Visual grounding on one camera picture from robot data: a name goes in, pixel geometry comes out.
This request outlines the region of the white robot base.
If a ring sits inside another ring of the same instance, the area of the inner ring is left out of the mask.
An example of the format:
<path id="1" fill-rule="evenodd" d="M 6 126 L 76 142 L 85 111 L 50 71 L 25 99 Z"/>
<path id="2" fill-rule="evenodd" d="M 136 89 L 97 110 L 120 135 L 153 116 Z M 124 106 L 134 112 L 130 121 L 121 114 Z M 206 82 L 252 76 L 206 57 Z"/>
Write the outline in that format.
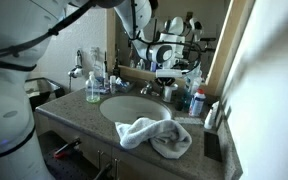
<path id="1" fill-rule="evenodd" d="M 49 44 L 45 34 L 69 0 L 0 0 L 0 180 L 55 180 L 41 152 L 25 81 Z"/>

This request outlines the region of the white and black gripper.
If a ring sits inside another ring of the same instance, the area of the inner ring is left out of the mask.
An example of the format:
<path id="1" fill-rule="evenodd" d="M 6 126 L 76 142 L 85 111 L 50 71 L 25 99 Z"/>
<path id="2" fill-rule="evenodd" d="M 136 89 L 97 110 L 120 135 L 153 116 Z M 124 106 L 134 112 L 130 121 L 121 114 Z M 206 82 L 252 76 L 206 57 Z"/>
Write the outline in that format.
<path id="1" fill-rule="evenodd" d="M 169 81 L 174 82 L 176 78 L 180 78 L 182 76 L 182 71 L 180 69 L 174 69 L 173 66 L 174 63 L 172 62 L 157 64 L 154 81 L 159 86 L 164 86 Z"/>

